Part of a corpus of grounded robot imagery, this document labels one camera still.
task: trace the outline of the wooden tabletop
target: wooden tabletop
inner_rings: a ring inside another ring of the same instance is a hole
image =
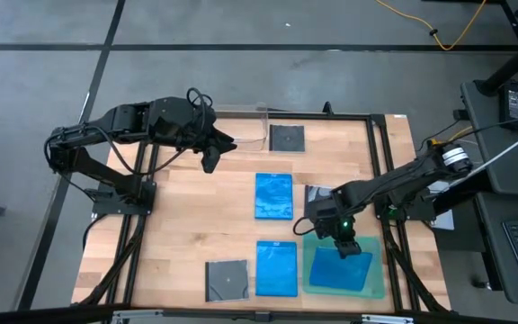
[[[387,115],[395,167],[415,157],[404,115]],[[264,124],[305,125],[305,153],[270,152]],[[389,272],[383,250],[385,298],[308,294],[301,289],[302,240],[294,236],[294,221],[255,220],[255,173],[291,173],[294,220],[303,215],[304,186],[337,186],[354,179],[371,179],[372,166],[365,123],[362,121],[219,119],[216,127],[236,138],[239,148],[221,157],[215,172],[204,174],[201,155],[185,153],[155,176],[156,202],[146,232],[133,292],[134,306],[151,308],[228,309],[270,311],[393,311]],[[385,162],[379,144],[381,171]],[[137,145],[120,146],[132,164]],[[158,164],[174,154],[161,148]],[[110,154],[108,165],[123,172]],[[381,236],[372,206],[355,217],[360,236]],[[87,296],[112,264],[121,216],[108,216],[90,231],[73,302]],[[421,222],[406,224],[413,266],[435,298],[449,308],[447,289],[433,233]],[[257,240],[288,240],[298,245],[299,297],[255,296]],[[249,300],[205,302],[205,262],[246,259],[249,262]],[[127,269],[122,271],[116,300],[120,301]],[[404,305],[409,307],[406,282],[399,269]]]

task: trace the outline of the blue tray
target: blue tray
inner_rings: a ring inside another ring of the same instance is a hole
[[[311,267],[311,285],[360,292],[365,285],[373,254],[363,252],[342,259],[336,248],[318,247]]]
[[[315,265],[316,253],[320,251],[320,248],[331,249],[336,252],[336,247],[332,238],[319,239],[315,233],[309,233],[303,236],[303,291],[305,293],[347,295],[372,299],[382,299],[385,297],[385,279],[383,278],[380,239],[378,237],[361,236],[357,236],[355,239],[361,246],[363,253],[372,254],[369,271],[365,276],[365,281],[360,291],[311,284],[309,278],[311,278],[311,273]],[[341,277],[345,280],[349,280],[349,273],[345,272]]]

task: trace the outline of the power adapter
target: power adapter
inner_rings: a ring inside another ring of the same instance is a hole
[[[501,127],[518,131],[518,85],[504,85],[499,91],[499,121],[509,122]]]

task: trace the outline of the gray floor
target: gray floor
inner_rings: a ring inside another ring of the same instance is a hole
[[[0,0],[0,42],[103,43],[116,0]],[[397,3],[418,14],[445,40],[460,33],[474,4]],[[115,43],[366,43],[432,44],[422,25],[372,1],[128,1]],[[489,5],[468,44],[516,44],[499,6]],[[99,52],[0,52],[0,311],[13,307],[18,284],[57,181],[42,143],[59,125],[76,123]],[[177,95],[190,86],[218,104],[255,104],[341,113],[403,113],[414,142],[452,122],[461,82],[485,78],[508,54],[387,52],[112,52],[92,118],[114,105]],[[477,148],[468,150],[477,159]],[[94,150],[106,159],[107,148]],[[82,177],[83,186],[93,182]],[[69,190],[34,307],[70,301],[91,204]],[[518,320],[518,305],[500,292],[469,285],[483,274],[479,258],[441,253],[454,310]],[[194,323],[195,319],[171,319]]]

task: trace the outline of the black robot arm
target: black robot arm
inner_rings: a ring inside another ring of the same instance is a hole
[[[355,241],[354,217],[367,204],[381,202],[392,209],[412,204],[433,209],[427,186],[438,180],[466,176],[472,168],[459,145],[438,144],[414,161],[369,181],[351,181],[331,191],[324,199],[309,202],[307,217],[320,239],[332,237],[341,258],[361,253]]]
[[[190,94],[197,96],[192,100]],[[215,112],[206,102],[210,98],[197,89],[190,89],[187,98],[166,97],[149,103],[123,104],[110,109],[103,117],[52,131],[45,142],[45,158],[61,175],[79,172],[100,182],[97,190],[85,192],[94,200],[93,212],[148,214],[153,204],[155,183],[142,181],[113,142],[174,147],[176,158],[187,149],[202,152],[205,173],[212,173],[221,154],[237,147],[233,139],[215,129]],[[130,172],[124,175],[91,158],[86,146],[109,142],[121,163]]]

